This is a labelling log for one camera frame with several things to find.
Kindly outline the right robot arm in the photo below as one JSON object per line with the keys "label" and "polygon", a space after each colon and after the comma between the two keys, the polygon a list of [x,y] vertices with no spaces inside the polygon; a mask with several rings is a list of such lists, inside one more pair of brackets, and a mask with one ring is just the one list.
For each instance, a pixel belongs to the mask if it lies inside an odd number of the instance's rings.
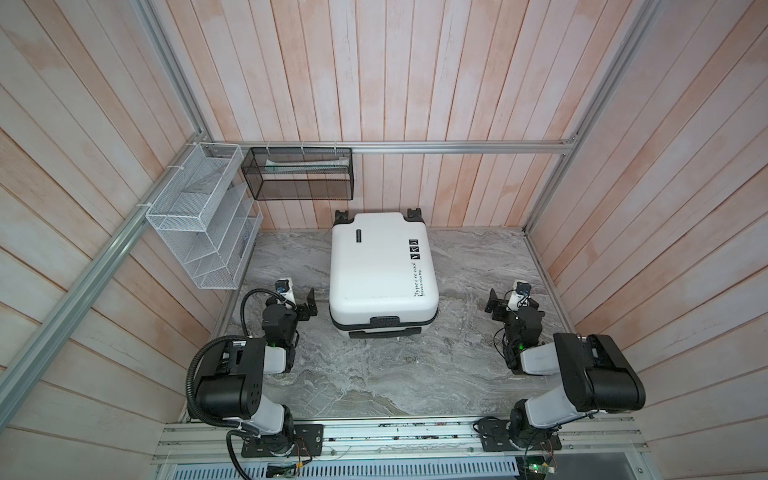
{"label": "right robot arm", "polygon": [[550,343],[540,341],[545,312],[531,297],[529,283],[519,281],[502,296],[491,290],[484,311],[503,324],[496,350],[509,370],[526,376],[557,375],[560,384],[515,403],[506,440],[497,433],[500,419],[478,420],[473,427],[483,440],[521,450],[558,445],[557,431],[568,423],[600,412],[644,407],[645,387],[612,337],[555,333]]}

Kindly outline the white and black suitcase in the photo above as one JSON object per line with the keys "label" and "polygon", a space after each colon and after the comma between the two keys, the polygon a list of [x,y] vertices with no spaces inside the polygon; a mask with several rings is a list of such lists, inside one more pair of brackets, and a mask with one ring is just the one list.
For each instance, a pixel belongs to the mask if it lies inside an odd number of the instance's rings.
{"label": "white and black suitcase", "polygon": [[350,339],[396,338],[428,330],[439,291],[419,208],[401,212],[336,211],[329,311]]}

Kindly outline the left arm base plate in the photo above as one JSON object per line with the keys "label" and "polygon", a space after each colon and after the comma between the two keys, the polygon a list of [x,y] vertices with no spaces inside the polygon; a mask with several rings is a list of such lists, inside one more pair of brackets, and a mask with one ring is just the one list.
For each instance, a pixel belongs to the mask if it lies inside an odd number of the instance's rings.
{"label": "left arm base plate", "polygon": [[280,434],[248,440],[241,454],[246,459],[313,459],[321,455],[323,437],[323,424],[299,423],[292,427],[291,432],[285,430]]}

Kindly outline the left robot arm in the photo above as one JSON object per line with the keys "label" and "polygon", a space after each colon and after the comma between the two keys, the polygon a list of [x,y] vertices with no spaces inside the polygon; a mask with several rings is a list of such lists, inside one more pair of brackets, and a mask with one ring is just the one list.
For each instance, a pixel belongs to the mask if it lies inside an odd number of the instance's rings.
{"label": "left robot arm", "polygon": [[315,290],[297,303],[287,280],[279,280],[274,290],[245,293],[239,310],[243,333],[209,341],[188,367],[190,417],[227,428],[245,447],[259,447],[268,455],[298,453],[303,442],[290,409],[263,393],[264,378],[291,371],[300,340],[298,324],[317,315]]}

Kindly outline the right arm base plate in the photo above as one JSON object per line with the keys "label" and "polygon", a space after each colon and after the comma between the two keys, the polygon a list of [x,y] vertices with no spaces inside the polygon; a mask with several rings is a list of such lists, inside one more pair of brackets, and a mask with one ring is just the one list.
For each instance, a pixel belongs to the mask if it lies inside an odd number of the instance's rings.
{"label": "right arm base plate", "polygon": [[484,452],[557,451],[562,443],[555,430],[531,427],[526,420],[482,417],[472,424]]}

